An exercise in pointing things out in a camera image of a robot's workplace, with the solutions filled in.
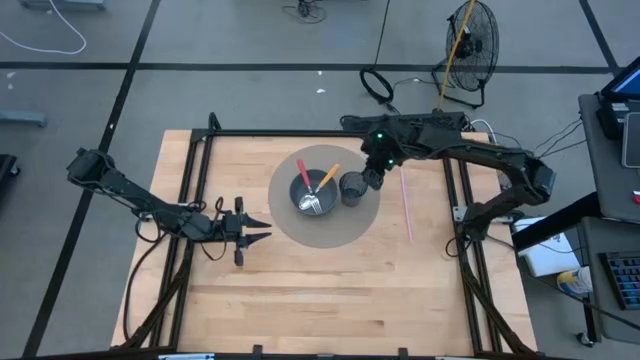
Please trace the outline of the yellow pole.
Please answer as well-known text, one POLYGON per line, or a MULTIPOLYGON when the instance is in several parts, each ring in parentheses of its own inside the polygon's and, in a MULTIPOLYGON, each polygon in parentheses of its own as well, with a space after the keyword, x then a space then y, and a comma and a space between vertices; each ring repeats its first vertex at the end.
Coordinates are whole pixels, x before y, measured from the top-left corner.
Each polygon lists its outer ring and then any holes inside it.
POLYGON ((451 51, 450 51, 450 54, 449 54, 449 57, 448 57, 448 60, 447 60, 447 63, 446 63, 444 81, 443 81, 442 88, 441 88, 440 94, 439 94, 438 106, 436 108, 438 111, 441 111, 442 108, 443 108, 444 100, 445 100, 444 97, 446 95, 446 89, 447 89, 447 86, 448 86, 448 83, 449 83, 449 73, 450 73, 450 70, 451 70, 451 67, 452 67, 452 64, 453 64, 453 61, 454 61, 455 53, 456 53, 457 48, 458 48, 458 46, 459 46, 459 44, 461 42, 461 38, 462 38, 462 35, 464 33, 464 28, 466 27, 466 25, 467 25, 467 23, 469 21, 469 18, 471 17, 471 13, 473 12, 473 8, 475 6, 475 2, 476 2, 476 0, 469 0, 469 5, 467 6, 467 10, 466 10, 465 16, 463 18, 463 22, 461 23, 460 27, 457 29, 456 38, 455 38, 455 41, 453 43, 453 46, 451 48, 451 51))

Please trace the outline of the pink drinking straw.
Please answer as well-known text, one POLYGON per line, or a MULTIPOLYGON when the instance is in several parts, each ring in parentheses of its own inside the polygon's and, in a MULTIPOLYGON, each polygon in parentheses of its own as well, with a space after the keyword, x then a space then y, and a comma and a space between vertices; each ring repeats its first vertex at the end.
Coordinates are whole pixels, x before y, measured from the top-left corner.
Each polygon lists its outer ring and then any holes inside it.
POLYGON ((405 177, 404 169, 402 167, 400 167, 400 181, 401 181, 401 193, 403 198, 403 207, 404 207, 407 236, 409 239, 409 243, 414 244, 415 241, 414 241, 412 224, 411 224, 410 208, 409 208, 409 201, 408 201, 409 199, 408 199, 407 187, 406 187, 406 177, 405 177))

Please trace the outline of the open laptop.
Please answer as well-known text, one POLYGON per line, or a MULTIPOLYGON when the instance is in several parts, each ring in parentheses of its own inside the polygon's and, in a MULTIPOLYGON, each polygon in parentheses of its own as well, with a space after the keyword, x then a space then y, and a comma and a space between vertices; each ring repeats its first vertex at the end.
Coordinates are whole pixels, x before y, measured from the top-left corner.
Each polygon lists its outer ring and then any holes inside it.
POLYGON ((613 100, 640 100, 640 68, 616 76, 602 90, 601 95, 613 100))

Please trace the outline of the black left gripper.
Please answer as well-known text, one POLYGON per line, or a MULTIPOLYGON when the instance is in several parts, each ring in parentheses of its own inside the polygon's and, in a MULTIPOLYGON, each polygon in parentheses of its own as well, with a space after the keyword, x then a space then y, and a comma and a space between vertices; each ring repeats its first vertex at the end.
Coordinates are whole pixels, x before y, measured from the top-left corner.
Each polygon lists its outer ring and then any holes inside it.
POLYGON ((244 249, 253 243, 272 235, 271 232, 245 234, 243 225, 247 228, 269 228, 270 224, 243 214, 244 202, 242 197, 234 199, 234 209, 223 209, 224 199, 219 197, 214 205, 214 241, 225 244, 233 242, 235 244, 234 263, 236 266, 244 265, 244 249))

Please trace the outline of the grey tablet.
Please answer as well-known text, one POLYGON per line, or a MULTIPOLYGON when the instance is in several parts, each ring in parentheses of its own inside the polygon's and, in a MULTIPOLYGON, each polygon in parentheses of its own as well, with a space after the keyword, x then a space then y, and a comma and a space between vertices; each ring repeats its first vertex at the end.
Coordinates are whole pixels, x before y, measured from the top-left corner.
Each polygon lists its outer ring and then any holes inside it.
POLYGON ((625 118, 621 164, 626 168, 640 168, 640 112, 625 118))

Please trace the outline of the black keyboard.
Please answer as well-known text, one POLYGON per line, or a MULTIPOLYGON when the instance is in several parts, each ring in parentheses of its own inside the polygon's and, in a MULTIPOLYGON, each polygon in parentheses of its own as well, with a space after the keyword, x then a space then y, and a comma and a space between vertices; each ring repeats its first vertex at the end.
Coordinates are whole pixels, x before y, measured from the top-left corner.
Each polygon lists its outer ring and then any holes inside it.
POLYGON ((640 251, 603 252, 598 257, 622 310, 640 310, 640 251))

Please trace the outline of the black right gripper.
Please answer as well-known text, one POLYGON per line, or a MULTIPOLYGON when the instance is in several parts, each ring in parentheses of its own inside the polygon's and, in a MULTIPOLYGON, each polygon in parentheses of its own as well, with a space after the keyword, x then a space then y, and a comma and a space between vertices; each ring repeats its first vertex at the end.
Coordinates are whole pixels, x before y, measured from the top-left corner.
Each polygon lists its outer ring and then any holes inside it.
POLYGON ((361 151, 367 155, 363 180, 374 190, 380 190, 384 174, 404 162, 404 152, 387 130, 372 130, 363 137, 361 151))

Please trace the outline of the dark gray cup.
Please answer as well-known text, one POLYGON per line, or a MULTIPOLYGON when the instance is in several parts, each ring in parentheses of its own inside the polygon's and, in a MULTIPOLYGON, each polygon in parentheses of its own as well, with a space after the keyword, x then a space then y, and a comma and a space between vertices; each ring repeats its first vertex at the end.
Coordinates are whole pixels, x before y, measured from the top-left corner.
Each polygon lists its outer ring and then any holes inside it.
POLYGON ((339 190, 341 202, 348 207, 357 206, 366 194, 368 184, 364 181, 360 172, 349 171, 341 176, 339 190))

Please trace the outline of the white box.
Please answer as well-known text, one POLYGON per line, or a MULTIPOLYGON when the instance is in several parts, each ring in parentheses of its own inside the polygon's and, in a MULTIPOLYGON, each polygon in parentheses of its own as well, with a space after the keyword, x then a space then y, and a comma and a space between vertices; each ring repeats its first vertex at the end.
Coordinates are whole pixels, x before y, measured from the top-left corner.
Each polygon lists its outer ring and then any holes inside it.
POLYGON ((552 235, 547 240, 530 248, 519 250, 518 256, 524 260, 534 277, 544 277, 581 267, 576 253, 565 233, 552 235))

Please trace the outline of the orange-handled metal fork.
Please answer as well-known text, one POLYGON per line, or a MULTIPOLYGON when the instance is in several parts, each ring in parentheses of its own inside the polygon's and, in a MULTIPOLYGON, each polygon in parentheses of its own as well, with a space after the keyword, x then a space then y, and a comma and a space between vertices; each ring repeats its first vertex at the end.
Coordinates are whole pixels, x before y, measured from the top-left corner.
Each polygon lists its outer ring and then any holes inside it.
POLYGON ((325 177, 320 181, 320 183, 316 186, 316 188, 314 190, 311 190, 306 196, 306 200, 309 203, 309 205, 311 206, 311 208, 313 209, 314 213, 316 215, 319 215, 322 212, 322 207, 320 204, 320 201, 317 197, 317 193, 320 191, 321 188, 323 188, 333 177, 334 175, 337 173, 337 171, 340 169, 340 165, 339 164, 335 164, 330 170, 329 172, 325 175, 325 177))

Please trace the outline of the grey round placemat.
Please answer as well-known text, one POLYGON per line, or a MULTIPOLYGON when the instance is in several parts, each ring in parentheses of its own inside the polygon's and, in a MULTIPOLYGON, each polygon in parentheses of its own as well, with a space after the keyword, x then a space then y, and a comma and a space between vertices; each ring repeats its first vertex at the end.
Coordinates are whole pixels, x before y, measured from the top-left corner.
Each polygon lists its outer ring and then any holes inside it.
POLYGON ((341 247, 364 235, 377 217, 381 193, 367 189, 357 206, 348 207, 342 204, 339 190, 338 200, 330 212, 322 216, 302 214, 289 197, 291 181, 300 174, 298 158, 304 162, 313 189, 335 164, 340 165, 333 177, 338 189, 342 175, 360 172, 365 165, 362 155, 335 145, 309 146, 289 155, 275 170, 268 189, 270 213, 279 229, 292 240, 313 248, 341 247))

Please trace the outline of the red-handled metal spoon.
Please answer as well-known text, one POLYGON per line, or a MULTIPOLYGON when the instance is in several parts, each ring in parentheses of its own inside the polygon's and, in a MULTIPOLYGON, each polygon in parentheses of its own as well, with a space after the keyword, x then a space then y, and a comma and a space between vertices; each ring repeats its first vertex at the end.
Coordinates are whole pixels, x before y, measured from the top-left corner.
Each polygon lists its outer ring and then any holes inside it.
POLYGON ((315 209, 314 207, 314 201, 315 201, 315 196, 313 193, 313 189, 311 188, 311 182, 310 179, 308 177, 308 172, 306 170, 306 167, 304 165, 304 162, 301 158, 298 158, 296 160, 300 175, 302 177, 303 183, 306 187, 306 194, 303 195, 301 197, 301 199, 299 200, 299 209, 300 210, 307 210, 309 208, 315 209))

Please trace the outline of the black floor fan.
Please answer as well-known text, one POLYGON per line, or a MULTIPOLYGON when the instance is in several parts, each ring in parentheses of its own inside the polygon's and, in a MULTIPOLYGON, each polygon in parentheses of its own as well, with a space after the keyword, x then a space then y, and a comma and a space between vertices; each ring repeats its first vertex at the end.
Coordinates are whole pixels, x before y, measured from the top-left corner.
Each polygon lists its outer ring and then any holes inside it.
MULTIPOLYGON (((445 58, 431 70, 438 92, 442 88, 446 63, 456 38, 457 29, 465 16, 469 0, 461 4, 447 19, 445 58)), ((461 42, 455 53, 449 73, 447 89, 459 89, 480 94, 479 103, 470 103, 445 95, 444 99, 477 109, 485 104, 485 89, 499 58, 499 29, 494 13, 488 5, 476 0, 471 17, 464 28, 461 42)))

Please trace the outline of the wipes canister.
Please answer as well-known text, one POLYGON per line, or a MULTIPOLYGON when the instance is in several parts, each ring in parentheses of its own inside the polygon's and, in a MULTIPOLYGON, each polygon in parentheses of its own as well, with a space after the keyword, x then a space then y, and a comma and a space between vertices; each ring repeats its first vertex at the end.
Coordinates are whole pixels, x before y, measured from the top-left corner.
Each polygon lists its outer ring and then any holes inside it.
POLYGON ((590 267, 585 266, 579 269, 565 271, 556 278, 559 289, 567 294, 580 295, 593 291, 590 267))

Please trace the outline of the grey bowl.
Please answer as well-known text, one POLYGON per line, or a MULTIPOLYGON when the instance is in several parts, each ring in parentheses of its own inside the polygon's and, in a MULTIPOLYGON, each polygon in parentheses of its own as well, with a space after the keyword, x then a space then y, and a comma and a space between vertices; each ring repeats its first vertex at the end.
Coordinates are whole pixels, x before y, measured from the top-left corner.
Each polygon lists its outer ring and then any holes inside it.
POLYGON ((317 193, 322 211, 316 213, 312 207, 305 210, 299 208, 302 197, 308 193, 308 189, 303 182, 302 176, 298 174, 293 178, 289 187, 289 197, 293 206, 302 214, 309 216, 322 216, 332 210, 338 200, 339 189, 336 181, 331 178, 317 193))

